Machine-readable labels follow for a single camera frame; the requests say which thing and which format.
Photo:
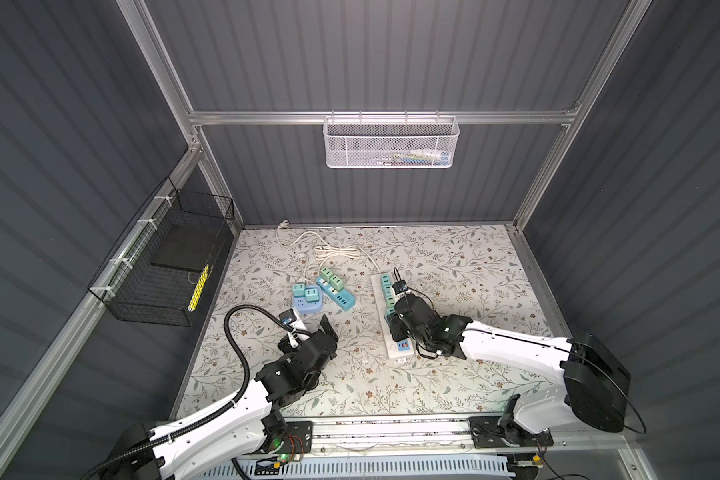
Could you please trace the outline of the white long power strip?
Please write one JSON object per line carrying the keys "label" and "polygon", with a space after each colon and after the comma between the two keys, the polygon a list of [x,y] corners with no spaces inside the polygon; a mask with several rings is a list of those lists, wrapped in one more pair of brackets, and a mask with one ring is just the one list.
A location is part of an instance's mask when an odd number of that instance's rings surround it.
{"label": "white long power strip", "polygon": [[396,360],[398,363],[404,363],[408,358],[413,357],[415,349],[413,341],[410,338],[404,338],[401,340],[395,340],[390,330],[387,316],[385,314],[385,296],[383,293],[383,286],[381,284],[381,275],[376,274],[371,276],[371,286],[373,291],[373,297],[375,299],[376,310],[380,318],[381,332],[383,335],[385,349],[388,357],[391,360]]}

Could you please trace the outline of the lavender square power socket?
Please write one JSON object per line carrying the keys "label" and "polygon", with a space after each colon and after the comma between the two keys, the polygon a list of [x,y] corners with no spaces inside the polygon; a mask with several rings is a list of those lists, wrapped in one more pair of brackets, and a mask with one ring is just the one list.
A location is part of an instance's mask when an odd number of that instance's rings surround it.
{"label": "lavender square power socket", "polygon": [[294,284],[291,306],[301,315],[320,312],[323,308],[322,290],[316,284]]}

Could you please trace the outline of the teal power strip with USB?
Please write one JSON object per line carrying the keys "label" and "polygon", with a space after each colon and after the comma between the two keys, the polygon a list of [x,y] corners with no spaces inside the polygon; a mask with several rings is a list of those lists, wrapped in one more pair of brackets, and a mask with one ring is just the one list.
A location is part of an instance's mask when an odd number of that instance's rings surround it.
{"label": "teal power strip with USB", "polygon": [[346,288],[345,282],[344,282],[344,289],[341,291],[336,291],[331,287],[329,282],[326,282],[320,277],[320,274],[318,272],[318,276],[316,278],[317,285],[320,287],[320,289],[334,302],[336,303],[344,312],[347,312],[351,310],[355,304],[356,304],[356,298],[355,296]]}

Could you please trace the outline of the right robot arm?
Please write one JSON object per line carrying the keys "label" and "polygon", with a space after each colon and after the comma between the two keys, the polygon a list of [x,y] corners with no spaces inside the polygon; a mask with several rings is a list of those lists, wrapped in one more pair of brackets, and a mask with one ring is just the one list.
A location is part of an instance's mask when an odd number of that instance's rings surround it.
{"label": "right robot arm", "polygon": [[494,430],[508,443],[541,442],[551,429],[576,422],[606,433],[625,430],[631,376],[597,337],[540,337],[442,316],[401,278],[384,274],[379,283],[392,339],[411,341],[421,357],[490,361],[549,381],[544,390],[507,400]]}

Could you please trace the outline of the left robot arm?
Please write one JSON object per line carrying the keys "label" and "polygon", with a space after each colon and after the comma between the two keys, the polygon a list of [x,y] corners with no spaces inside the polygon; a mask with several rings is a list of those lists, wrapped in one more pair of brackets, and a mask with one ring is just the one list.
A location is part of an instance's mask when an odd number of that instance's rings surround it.
{"label": "left robot arm", "polygon": [[336,357],[338,340],[323,316],[316,331],[265,364],[246,387],[183,419],[133,426],[108,458],[83,477],[190,479],[241,455],[277,450],[286,433],[280,409],[317,387],[323,369]]}

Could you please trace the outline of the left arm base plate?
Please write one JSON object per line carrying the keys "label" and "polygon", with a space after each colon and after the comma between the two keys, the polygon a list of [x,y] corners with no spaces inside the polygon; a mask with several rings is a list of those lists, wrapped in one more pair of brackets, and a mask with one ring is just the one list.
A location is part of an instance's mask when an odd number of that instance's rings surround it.
{"label": "left arm base plate", "polygon": [[312,421],[287,420],[280,430],[268,437],[261,451],[272,455],[310,453],[314,434]]}

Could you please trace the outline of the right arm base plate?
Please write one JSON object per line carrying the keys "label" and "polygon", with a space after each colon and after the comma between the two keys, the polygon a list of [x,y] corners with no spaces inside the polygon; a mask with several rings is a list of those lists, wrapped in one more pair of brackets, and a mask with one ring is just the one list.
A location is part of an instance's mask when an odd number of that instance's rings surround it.
{"label": "right arm base plate", "polygon": [[537,448],[551,447],[554,439],[549,430],[538,434],[529,433],[513,422],[508,426],[501,424],[497,415],[481,415],[468,418],[469,433],[475,448]]}

